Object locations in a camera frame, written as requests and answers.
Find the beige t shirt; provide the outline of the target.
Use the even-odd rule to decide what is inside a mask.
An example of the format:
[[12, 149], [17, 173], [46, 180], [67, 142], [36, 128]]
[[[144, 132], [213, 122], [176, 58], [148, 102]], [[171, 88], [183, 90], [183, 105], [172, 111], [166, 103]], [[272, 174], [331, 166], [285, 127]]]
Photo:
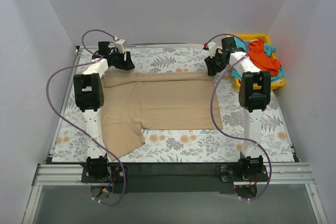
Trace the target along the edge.
[[108, 71], [101, 79], [103, 141], [122, 157], [145, 143], [147, 130], [222, 129], [214, 78], [206, 72]]

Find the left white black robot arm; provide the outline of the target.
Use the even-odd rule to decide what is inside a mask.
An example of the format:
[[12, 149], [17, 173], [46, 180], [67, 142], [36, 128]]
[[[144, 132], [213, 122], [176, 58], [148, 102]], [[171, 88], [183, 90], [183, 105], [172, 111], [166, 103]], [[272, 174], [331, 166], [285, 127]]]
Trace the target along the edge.
[[108, 41], [98, 42], [98, 51], [92, 55], [87, 70], [74, 75], [76, 106], [82, 112], [86, 132], [94, 139], [94, 142], [88, 145], [87, 175], [100, 182], [108, 181], [112, 175], [102, 137], [101, 109], [104, 105], [104, 94], [101, 79], [110, 67], [127, 71], [135, 68], [131, 54], [126, 50], [127, 41], [118, 39], [114, 46], [111, 44]]

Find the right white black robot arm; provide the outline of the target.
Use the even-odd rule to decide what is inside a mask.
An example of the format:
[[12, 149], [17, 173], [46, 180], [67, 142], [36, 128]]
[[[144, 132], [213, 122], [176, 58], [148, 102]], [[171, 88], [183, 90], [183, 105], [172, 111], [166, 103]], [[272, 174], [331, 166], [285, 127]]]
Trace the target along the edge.
[[218, 48], [212, 40], [203, 49], [209, 55], [205, 58], [207, 74], [225, 75], [234, 69], [241, 76], [238, 101], [244, 114], [244, 136], [237, 162], [221, 165], [217, 172], [223, 182], [246, 182], [251, 186], [258, 181], [267, 181], [268, 175], [264, 159], [268, 158], [261, 147], [261, 119], [270, 102], [271, 79], [268, 71], [257, 68], [250, 60], [247, 46], [238, 47], [238, 36], [223, 34], [222, 46]]

